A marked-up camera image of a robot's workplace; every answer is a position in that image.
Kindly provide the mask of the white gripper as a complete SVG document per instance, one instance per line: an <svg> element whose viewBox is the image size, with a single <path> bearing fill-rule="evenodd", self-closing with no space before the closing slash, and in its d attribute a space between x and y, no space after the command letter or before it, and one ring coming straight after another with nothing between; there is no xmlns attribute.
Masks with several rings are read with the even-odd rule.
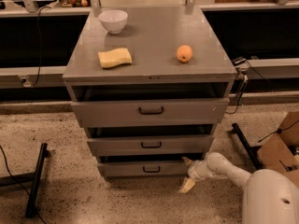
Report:
<svg viewBox="0 0 299 224"><path fill-rule="evenodd" d="M192 161L188 157L183 156L182 159L188 168L188 176L185 177L182 186L179 188L179 193L184 194L190 191L196 182L207 178L206 161Z"/></svg>

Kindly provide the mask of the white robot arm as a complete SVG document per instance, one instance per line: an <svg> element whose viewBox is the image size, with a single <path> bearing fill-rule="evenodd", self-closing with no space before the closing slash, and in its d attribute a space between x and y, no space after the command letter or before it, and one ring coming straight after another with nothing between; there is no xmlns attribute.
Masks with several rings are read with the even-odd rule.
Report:
<svg viewBox="0 0 299 224"><path fill-rule="evenodd" d="M208 153L202 161L183 160L188 176L180 193L207 178L229 179L243 191L242 224L299 224L299 189L285 175L269 169L250 173L218 152Z"/></svg>

